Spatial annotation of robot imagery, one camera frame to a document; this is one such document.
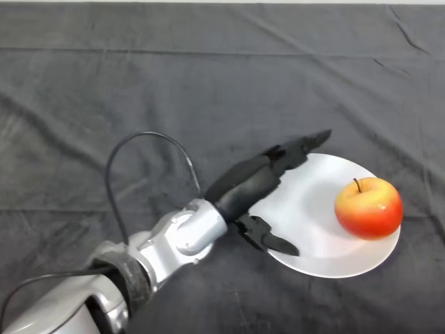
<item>apple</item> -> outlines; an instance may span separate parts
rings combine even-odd
[[[337,196],[335,214],[349,233],[373,240],[397,230],[403,219],[403,203],[397,189],[385,180],[354,179]]]

